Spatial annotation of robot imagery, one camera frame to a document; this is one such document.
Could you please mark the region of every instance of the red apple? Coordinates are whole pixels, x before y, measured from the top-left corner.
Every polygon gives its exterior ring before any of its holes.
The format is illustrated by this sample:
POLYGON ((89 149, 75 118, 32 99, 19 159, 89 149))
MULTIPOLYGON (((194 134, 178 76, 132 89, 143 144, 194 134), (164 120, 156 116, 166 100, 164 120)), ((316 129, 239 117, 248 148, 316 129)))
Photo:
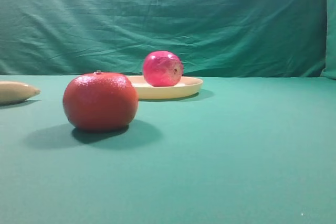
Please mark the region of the red apple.
POLYGON ((148 84, 154 87, 171 87, 180 81, 183 65, 172 52, 155 51, 145 58, 142 72, 148 84))

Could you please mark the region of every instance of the green backdrop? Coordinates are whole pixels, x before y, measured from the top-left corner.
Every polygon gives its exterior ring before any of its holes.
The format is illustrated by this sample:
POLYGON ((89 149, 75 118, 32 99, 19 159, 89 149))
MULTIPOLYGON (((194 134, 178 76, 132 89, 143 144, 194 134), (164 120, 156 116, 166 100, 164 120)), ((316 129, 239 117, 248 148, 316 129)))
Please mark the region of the green backdrop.
POLYGON ((327 0, 328 34, 327 56, 323 76, 336 79, 336 0, 327 0))
POLYGON ((319 76, 326 0, 0 0, 0 74, 139 74, 169 50, 186 75, 319 76))

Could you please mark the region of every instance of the yellow plate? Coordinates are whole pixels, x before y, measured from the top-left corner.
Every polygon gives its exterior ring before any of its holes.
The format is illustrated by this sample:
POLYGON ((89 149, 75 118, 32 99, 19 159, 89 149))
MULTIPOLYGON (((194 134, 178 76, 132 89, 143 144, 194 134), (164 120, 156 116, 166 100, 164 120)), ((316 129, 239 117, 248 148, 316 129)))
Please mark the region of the yellow plate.
POLYGON ((203 80, 183 76, 180 82, 173 87, 153 87, 143 76, 128 76, 138 92, 139 99, 174 99, 188 97, 201 89, 203 80))

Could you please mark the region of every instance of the green tablecloth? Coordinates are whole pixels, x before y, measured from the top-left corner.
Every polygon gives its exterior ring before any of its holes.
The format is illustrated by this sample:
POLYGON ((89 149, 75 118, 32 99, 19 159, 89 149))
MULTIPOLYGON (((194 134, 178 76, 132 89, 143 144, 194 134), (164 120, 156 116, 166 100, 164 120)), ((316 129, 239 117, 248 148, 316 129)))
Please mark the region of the green tablecloth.
POLYGON ((0 76, 41 89, 0 107, 0 223, 336 223, 335 81, 203 78, 113 135, 68 123, 72 78, 0 76))

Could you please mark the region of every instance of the orange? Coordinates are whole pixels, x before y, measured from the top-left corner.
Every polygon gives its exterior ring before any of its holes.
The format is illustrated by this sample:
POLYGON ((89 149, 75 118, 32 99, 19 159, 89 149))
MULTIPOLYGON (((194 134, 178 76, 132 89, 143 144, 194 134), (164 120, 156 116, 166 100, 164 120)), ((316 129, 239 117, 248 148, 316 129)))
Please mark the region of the orange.
POLYGON ((112 131, 129 125, 138 109, 138 93, 120 73, 78 76, 66 87, 63 109, 69 122, 85 131, 112 131))

